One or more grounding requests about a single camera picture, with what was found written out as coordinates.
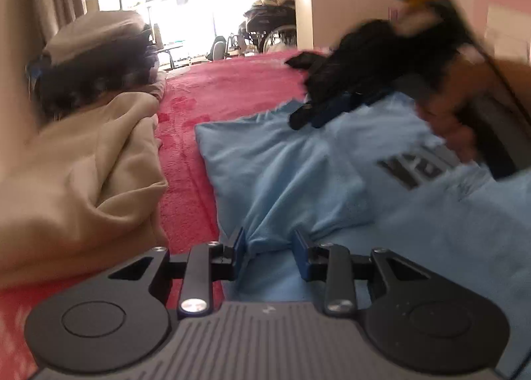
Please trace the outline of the person's right hand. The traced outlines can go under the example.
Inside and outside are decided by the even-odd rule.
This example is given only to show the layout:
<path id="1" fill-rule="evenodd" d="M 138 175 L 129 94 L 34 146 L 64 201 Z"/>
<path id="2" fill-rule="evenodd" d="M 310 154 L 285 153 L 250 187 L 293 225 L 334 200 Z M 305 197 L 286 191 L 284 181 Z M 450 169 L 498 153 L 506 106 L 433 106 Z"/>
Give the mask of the person's right hand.
<path id="1" fill-rule="evenodd" d="M 514 102 L 519 100 L 530 111 L 530 66 L 514 60 L 496 59 L 488 64 L 458 58 L 445 69 L 437 92 L 417 104 L 418 116 L 462 163 L 480 156 L 476 135 L 464 124 L 463 116 L 466 108 L 481 100 L 496 102 L 530 136 L 530 123 Z"/>

